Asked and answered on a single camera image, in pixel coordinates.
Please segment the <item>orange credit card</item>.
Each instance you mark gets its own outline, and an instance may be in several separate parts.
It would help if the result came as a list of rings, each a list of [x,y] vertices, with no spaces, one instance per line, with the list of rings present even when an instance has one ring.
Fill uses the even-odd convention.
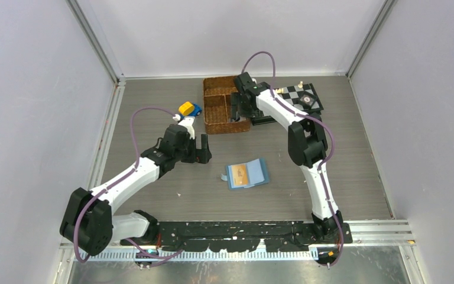
[[[227,166],[229,185],[232,189],[244,188],[249,184],[247,165],[245,163]]]

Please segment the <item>blue card holder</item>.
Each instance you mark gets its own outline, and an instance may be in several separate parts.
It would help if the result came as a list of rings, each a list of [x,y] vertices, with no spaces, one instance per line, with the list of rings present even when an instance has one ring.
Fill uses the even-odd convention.
[[[226,173],[220,179],[228,184],[232,191],[265,185],[270,176],[265,159],[255,159],[246,163],[232,164],[225,167]]]

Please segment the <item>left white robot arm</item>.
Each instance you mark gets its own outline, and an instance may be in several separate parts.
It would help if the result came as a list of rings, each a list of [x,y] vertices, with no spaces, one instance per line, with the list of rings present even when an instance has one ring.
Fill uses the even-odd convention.
[[[155,217],[142,210],[127,215],[115,212],[143,187],[173,170],[176,163],[209,162],[208,135],[200,136],[197,148],[192,129],[180,124],[168,126],[154,146],[138,153],[135,163],[113,179],[90,190],[74,190],[60,223],[60,235],[88,256],[96,256],[118,241],[155,243],[159,235]]]

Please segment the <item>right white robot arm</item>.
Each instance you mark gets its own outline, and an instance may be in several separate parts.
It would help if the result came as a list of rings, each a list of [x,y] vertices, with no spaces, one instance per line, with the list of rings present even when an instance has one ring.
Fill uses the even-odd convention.
[[[292,162],[298,166],[307,183],[312,200],[314,236],[328,243],[336,236],[343,243],[343,219],[334,201],[326,163],[335,146],[328,145],[329,127],[322,121],[292,106],[277,95],[265,82],[257,83],[244,72],[233,79],[238,97],[236,104],[242,117],[250,117],[255,111],[271,116],[287,131],[287,149]]]

